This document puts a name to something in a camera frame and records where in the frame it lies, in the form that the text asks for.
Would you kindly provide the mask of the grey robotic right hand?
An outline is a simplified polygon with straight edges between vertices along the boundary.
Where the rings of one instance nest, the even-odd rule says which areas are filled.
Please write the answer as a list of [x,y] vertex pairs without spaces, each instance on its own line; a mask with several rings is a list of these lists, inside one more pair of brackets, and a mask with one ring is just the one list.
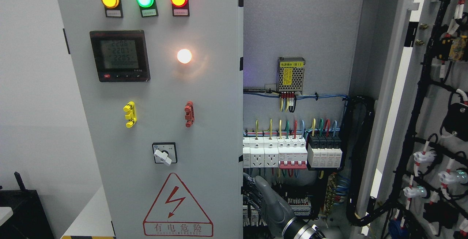
[[282,237],[287,223],[295,218],[289,204],[261,176],[244,173],[244,189],[248,202],[259,211],[274,237]]

